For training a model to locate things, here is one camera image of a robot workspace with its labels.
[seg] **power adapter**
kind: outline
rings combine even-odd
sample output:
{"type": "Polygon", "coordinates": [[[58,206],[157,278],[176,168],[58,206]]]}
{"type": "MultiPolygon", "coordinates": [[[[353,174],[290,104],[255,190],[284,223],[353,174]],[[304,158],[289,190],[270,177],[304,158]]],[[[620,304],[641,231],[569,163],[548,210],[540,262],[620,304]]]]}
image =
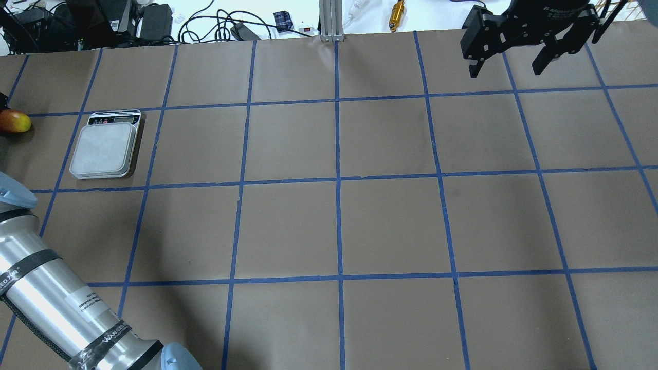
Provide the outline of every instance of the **power adapter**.
{"type": "Polygon", "coordinates": [[[167,4],[144,7],[139,36],[146,40],[162,40],[171,36],[171,26],[174,21],[171,16],[172,11],[167,4]]]}

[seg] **light blue robot joint cap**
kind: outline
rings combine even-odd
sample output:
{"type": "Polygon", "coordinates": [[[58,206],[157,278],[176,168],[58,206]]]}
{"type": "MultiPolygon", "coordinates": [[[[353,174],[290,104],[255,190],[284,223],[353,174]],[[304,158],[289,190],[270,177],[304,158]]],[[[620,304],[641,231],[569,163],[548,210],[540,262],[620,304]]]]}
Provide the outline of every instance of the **light blue robot joint cap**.
{"type": "Polygon", "coordinates": [[[0,172],[0,201],[27,209],[37,205],[37,197],[4,172],[0,172]]]}

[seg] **metal post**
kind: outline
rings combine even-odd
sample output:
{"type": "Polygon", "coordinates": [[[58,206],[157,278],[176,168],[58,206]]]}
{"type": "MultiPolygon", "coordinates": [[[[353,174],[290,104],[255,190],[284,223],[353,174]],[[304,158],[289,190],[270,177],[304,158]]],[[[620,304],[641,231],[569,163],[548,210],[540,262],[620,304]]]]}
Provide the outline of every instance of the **metal post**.
{"type": "Polygon", "coordinates": [[[343,41],[343,1],[320,0],[320,23],[322,41],[343,41]]]}

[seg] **brass fitting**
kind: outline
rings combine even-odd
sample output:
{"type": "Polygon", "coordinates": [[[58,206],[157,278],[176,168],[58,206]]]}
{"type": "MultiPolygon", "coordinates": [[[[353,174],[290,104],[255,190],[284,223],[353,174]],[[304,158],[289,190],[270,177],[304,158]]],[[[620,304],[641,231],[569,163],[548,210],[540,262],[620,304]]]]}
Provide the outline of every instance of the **brass fitting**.
{"type": "Polygon", "coordinates": [[[391,32],[397,31],[397,28],[400,27],[400,21],[402,20],[402,13],[405,12],[405,0],[397,0],[393,6],[393,11],[391,12],[391,19],[388,21],[388,28],[391,32]]]}

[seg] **scale platform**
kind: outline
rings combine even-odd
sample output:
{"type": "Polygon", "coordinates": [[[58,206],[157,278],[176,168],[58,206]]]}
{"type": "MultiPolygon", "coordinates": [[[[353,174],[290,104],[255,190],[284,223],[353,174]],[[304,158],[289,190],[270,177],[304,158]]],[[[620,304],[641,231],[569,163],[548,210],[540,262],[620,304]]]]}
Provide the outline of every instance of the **scale platform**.
{"type": "Polygon", "coordinates": [[[80,131],[71,175],[81,180],[128,176],[141,124],[137,110],[93,113],[80,131]]]}

